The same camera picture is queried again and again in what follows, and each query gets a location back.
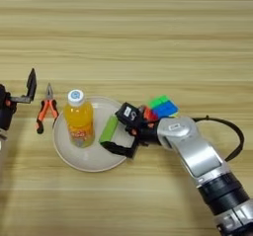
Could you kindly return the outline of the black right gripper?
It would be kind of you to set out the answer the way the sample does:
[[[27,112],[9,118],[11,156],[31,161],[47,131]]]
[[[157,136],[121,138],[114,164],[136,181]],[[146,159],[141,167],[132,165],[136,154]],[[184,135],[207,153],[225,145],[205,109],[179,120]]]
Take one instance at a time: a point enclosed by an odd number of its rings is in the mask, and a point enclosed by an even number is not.
[[[158,120],[148,121],[140,117],[126,126],[126,132],[133,137],[131,147],[123,147],[111,141],[101,142],[101,145],[113,154],[133,158],[139,145],[148,146],[151,143],[160,145],[157,134],[158,124]]]

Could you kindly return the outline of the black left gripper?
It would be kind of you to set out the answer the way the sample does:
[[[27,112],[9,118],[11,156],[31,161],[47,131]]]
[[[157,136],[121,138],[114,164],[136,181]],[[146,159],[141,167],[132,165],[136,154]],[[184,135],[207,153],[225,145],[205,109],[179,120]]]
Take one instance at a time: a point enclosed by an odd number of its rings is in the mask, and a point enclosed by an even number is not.
[[[8,130],[13,114],[17,110],[17,104],[29,104],[35,97],[37,90],[37,76],[35,69],[32,69],[27,82],[27,95],[12,97],[5,86],[0,84],[0,128]]]

